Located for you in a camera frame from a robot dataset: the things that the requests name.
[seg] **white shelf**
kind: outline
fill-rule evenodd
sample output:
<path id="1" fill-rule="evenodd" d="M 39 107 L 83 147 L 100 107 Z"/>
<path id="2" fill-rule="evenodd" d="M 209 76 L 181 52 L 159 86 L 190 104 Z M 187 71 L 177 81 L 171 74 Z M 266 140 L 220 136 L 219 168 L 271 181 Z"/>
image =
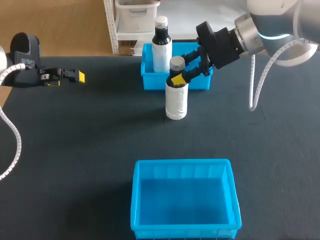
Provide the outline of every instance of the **white shelf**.
<path id="1" fill-rule="evenodd" d="M 169 35 L 174 40 L 197 38 L 196 26 L 208 21 L 217 32 L 225 27 L 235 27 L 235 19 L 246 10 L 243 0 L 162 0 L 157 8 L 158 16 L 166 16 L 169 22 Z M 117 38 L 121 41 L 151 39 L 154 32 L 126 33 L 117 15 Z"/>

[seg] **empty blue bin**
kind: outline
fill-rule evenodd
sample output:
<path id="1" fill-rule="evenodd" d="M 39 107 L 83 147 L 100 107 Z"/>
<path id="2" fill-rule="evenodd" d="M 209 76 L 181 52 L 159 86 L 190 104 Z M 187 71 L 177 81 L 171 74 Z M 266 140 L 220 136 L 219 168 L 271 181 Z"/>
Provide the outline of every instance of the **empty blue bin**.
<path id="1" fill-rule="evenodd" d="M 136 239 L 235 238 L 240 227 L 229 160 L 136 162 L 131 199 Z"/>
<path id="2" fill-rule="evenodd" d="M 181 56 L 183 54 L 189 54 L 194 50 L 197 50 L 199 44 L 196 42 L 174 42 L 172 44 L 172 56 Z M 191 70 L 198 67 L 200 63 L 200 57 L 191 62 L 185 67 L 185 70 Z M 210 69 L 210 76 L 204 76 L 201 74 L 194 78 L 189 84 L 189 90 L 209 90 L 211 77 L 214 73 L 213 68 Z M 142 62 L 141 62 L 141 76 L 143 77 L 144 90 L 165 90 L 166 80 L 169 73 L 166 72 L 154 72 L 154 61 L 152 55 L 152 44 L 146 43 L 143 46 Z"/>

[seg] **black table surface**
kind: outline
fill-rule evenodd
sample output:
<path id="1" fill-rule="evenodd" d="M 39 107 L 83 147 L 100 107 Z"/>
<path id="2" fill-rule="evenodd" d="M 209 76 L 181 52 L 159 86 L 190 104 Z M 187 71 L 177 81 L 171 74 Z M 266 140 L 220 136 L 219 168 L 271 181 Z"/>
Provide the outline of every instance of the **black table surface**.
<path id="1" fill-rule="evenodd" d="M 257 57 L 257 74 L 268 58 Z M 22 154 L 0 181 L 2 240 L 133 240 L 137 160 L 231 161 L 242 228 L 237 239 L 320 238 L 320 55 L 272 67 L 248 110 L 248 56 L 192 91 L 188 114 L 165 117 L 164 91 L 144 91 L 139 57 L 49 57 L 86 84 L 15 88 L 4 107 Z M 0 172 L 16 140 L 0 121 Z"/>

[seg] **white cable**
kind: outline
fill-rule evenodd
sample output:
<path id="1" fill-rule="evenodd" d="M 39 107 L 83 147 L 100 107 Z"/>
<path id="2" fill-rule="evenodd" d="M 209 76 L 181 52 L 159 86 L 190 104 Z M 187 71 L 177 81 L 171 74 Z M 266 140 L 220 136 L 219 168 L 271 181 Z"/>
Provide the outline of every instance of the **white cable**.
<path id="1" fill-rule="evenodd" d="M 26 69 L 26 65 L 23 63 L 17 64 L 17 65 L 13 65 L 9 68 L 7 68 L 6 70 L 4 70 L 3 73 L 0 74 L 0 86 L 2 85 L 2 83 L 4 82 L 5 78 L 12 72 L 14 71 L 19 71 L 19 70 L 24 70 Z M 16 166 L 20 154 L 21 154 L 21 149 L 22 149 L 22 142 L 21 142 L 21 136 L 20 133 L 18 131 L 18 129 L 16 128 L 16 126 L 9 120 L 9 118 L 6 116 L 6 114 L 4 113 L 4 111 L 2 110 L 1 106 L 0 106 L 0 117 L 3 119 L 3 121 L 11 128 L 11 130 L 13 131 L 15 138 L 16 138 L 16 153 L 14 156 L 14 159 L 12 161 L 12 163 L 10 164 L 10 166 L 8 167 L 8 169 L 6 171 L 4 171 L 4 173 L 2 173 L 0 175 L 0 181 L 3 180 Z"/>
<path id="2" fill-rule="evenodd" d="M 256 87 L 254 99 L 253 99 L 253 94 L 254 94 L 256 56 L 253 55 L 251 57 L 251 75 L 250 75 L 250 90 L 249 90 L 249 109 L 250 109 L 250 111 L 253 112 L 257 108 L 259 97 L 260 97 L 260 93 L 261 93 L 261 89 L 262 89 L 262 87 L 264 85 L 265 79 L 266 79 L 267 74 L 268 74 L 270 68 L 272 67 L 272 65 L 277 61 L 277 59 L 281 56 L 281 54 L 283 54 L 285 51 L 287 51 L 288 49 L 292 48 L 293 46 L 301 44 L 301 43 L 302 44 L 315 44 L 315 45 L 318 45 L 316 42 L 309 41 L 309 40 L 306 40 L 306 39 L 296 39 L 296 40 L 293 40 L 293 41 L 287 43 L 283 47 L 281 47 L 271 57 L 271 59 L 269 60 L 269 62 L 265 66 L 264 71 L 263 71 L 263 73 L 262 73 L 262 75 L 260 77 L 258 86 Z"/>

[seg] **white bottle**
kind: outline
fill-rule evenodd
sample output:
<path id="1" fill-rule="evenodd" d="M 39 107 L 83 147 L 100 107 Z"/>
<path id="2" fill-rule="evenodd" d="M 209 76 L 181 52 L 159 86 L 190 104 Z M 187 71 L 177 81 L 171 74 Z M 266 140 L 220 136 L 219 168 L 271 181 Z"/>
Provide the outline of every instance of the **white bottle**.
<path id="1" fill-rule="evenodd" d="M 168 19 L 165 16 L 157 16 L 154 26 L 155 35 L 152 39 L 153 70 L 155 73 L 169 73 L 172 39 L 168 34 Z"/>
<path id="2" fill-rule="evenodd" d="M 188 84 L 173 86 L 172 78 L 180 75 L 186 63 L 182 56 L 174 56 L 170 60 L 170 76 L 165 83 L 165 113 L 172 120 L 183 119 L 188 109 Z"/>

